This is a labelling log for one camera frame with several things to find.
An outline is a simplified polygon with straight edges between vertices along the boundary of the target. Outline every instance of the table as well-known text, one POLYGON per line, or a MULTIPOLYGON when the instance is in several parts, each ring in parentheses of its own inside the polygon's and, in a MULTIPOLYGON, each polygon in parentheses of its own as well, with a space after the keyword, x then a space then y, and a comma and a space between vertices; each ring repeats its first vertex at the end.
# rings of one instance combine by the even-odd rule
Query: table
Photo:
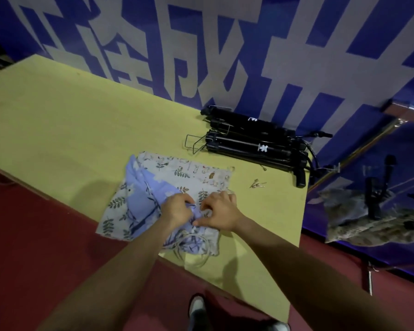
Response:
MULTIPOLYGON (((306 189, 290 173, 184 148, 208 129, 199 111, 34 55, 0 71, 0 170, 99 221, 132 154, 146 150, 220 168, 244 214, 298 245, 306 189), (254 179, 265 188, 250 189, 254 179)), ((289 302, 239 237, 193 274, 281 321, 289 302)), ((165 258, 176 262, 172 254, 165 258)))

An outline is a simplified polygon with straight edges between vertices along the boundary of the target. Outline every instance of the white cord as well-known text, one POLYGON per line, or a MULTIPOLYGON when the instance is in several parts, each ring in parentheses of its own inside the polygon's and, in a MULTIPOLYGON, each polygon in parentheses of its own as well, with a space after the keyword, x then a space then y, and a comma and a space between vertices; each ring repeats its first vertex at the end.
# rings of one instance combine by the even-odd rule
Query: white cord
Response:
POLYGON ((176 239, 176 241, 170 245, 170 249, 173 250, 173 252, 175 253, 175 255, 177 256, 177 258, 179 260, 181 260, 182 262, 184 262, 185 266, 188 267, 203 267, 205 265, 205 263, 207 262, 207 259, 210 256, 210 242, 208 241, 207 238, 205 238, 201 233, 195 233, 195 234, 191 234, 189 232, 187 232, 186 230, 182 230, 178 233, 179 237, 176 239), (180 245, 181 243, 184 241, 184 239, 188 238, 188 237, 198 237, 200 239, 202 239, 205 243, 205 247, 206 247, 206 253, 204 255, 202 255, 201 260, 194 262, 194 263, 186 263, 185 260, 183 259, 182 255, 181 255, 181 248, 180 245))

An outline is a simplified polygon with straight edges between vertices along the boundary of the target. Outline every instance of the person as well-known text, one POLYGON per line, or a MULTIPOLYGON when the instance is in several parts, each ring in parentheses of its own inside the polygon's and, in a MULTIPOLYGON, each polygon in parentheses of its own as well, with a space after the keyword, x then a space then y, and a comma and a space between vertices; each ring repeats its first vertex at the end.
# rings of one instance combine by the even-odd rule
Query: person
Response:
MULTIPOLYGON (((170 196, 161 206, 161 217, 75 289, 38 331, 121 330, 166 238, 192 217, 186 203, 195 202, 188 194, 170 196)), ((345 276, 244 216, 235 194, 212 193, 201 209, 211 209, 212 216, 193 224, 240 236, 314 331, 403 330, 345 276)), ((191 312, 196 313, 191 327, 211 330, 203 310, 202 299, 192 300, 191 312)))

